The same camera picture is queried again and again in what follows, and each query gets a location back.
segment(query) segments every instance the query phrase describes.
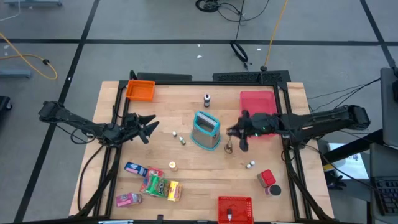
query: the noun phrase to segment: wooden table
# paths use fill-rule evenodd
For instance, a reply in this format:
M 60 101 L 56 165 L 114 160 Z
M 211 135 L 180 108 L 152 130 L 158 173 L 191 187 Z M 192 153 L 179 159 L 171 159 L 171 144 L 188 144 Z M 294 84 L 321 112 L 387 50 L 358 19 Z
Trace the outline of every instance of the wooden table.
M 289 97 L 293 113 L 309 113 L 303 83 L 288 83 Z M 112 106 L 118 90 L 118 82 L 103 82 L 93 121 L 108 123 L 111 121 Z M 143 178 L 124 170 L 126 162 L 158 167 L 165 172 L 166 179 L 180 181 L 183 185 L 182 198 L 179 202 L 170 202 L 166 198 L 154 198 L 143 195 L 140 205 L 118 208 L 113 203 L 113 219 L 156 219 L 163 214 L 165 220 L 217 220 L 217 198 L 221 195 L 250 196 L 253 200 L 255 221 L 294 221 L 292 202 L 285 163 L 280 158 L 282 142 L 280 136 L 249 140 L 249 151 L 239 149 L 237 138 L 233 138 L 232 154 L 224 152 L 228 138 L 224 131 L 234 125 L 240 115 L 239 93 L 243 90 L 270 90 L 268 86 L 184 86 L 157 85 L 153 102 L 132 101 L 129 112 L 141 115 L 156 114 L 155 121 L 160 121 L 157 129 L 143 144 L 139 138 L 123 144 L 119 165 L 115 196 L 128 192 L 139 193 Z M 203 95 L 211 95 L 209 108 L 203 106 Z M 123 103 L 119 110 L 122 114 Z M 195 145 L 189 137 L 193 117 L 197 110 L 206 111 L 221 122 L 221 143 L 215 151 L 206 151 Z M 172 136 L 176 131 L 183 136 L 187 144 L 181 145 L 178 138 Z M 316 147 L 316 142 L 309 143 Z M 98 143 L 87 145 L 82 167 L 88 158 L 99 148 Z M 323 175 L 320 156 L 311 149 L 302 149 L 302 164 L 308 191 L 319 206 L 333 217 L 328 189 Z M 98 186 L 103 163 L 104 150 L 89 164 L 83 180 L 82 205 L 92 196 Z M 256 165 L 246 169 L 248 162 L 254 160 Z M 169 162 L 175 161 L 179 167 L 171 172 Z M 270 169 L 277 184 L 282 188 L 278 197 L 264 193 L 256 175 Z M 77 189 L 73 198 L 70 214 L 77 213 Z M 101 212 L 104 213 L 106 198 L 103 195 Z M 300 216 L 305 217 L 302 196 L 297 189 Z

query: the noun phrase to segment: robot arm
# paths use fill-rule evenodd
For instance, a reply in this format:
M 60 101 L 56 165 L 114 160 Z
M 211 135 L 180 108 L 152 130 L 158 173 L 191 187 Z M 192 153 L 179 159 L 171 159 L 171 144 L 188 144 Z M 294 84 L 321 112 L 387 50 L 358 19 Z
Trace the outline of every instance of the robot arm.
M 240 138 L 239 147 L 246 152 L 249 136 L 281 134 L 289 136 L 291 146 L 302 148 L 312 138 L 345 128 L 364 130 L 369 125 L 365 109 L 355 105 L 306 115 L 256 113 L 250 117 L 248 111 L 242 111 L 242 117 L 227 129 L 227 135 Z
M 61 103 L 45 101 L 39 112 L 40 120 L 46 123 L 66 123 L 82 131 L 89 138 L 97 138 L 99 143 L 116 147 L 134 137 L 139 136 L 144 144 L 152 134 L 158 121 L 147 125 L 156 115 L 140 116 L 135 113 L 127 114 L 121 126 L 117 124 L 97 124 L 68 111 Z

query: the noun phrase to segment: keyboard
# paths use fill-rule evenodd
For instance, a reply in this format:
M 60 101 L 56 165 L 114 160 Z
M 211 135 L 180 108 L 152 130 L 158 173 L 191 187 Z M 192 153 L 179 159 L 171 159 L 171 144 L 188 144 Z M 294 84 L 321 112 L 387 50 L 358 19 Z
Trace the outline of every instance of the keyboard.
M 398 215 L 398 177 L 373 177 L 373 186 L 384 194 L 375 194 L 382 215 Z

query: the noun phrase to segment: green package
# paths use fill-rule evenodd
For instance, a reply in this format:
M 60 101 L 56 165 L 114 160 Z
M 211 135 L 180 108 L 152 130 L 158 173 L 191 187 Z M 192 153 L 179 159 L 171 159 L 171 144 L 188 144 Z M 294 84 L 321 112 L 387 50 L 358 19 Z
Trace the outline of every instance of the green package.
M 145 193 L 158 197 L 167 197 L 169 195 L 170 181 L 159 176 L 152 175 L 145 189 Z

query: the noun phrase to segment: yellow package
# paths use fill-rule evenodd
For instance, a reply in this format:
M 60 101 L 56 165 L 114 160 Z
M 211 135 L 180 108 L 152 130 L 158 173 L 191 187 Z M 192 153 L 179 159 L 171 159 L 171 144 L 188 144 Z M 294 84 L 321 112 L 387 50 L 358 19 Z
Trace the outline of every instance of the yellow package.
M 172 202 L 180 201 L 181 191 L 182 191 L 182 184 L 180 184 L 180 182 L 178 181 L 171 181 L 169 188 L 169 196 L 167 197 L 167 200 L 170 200 Z

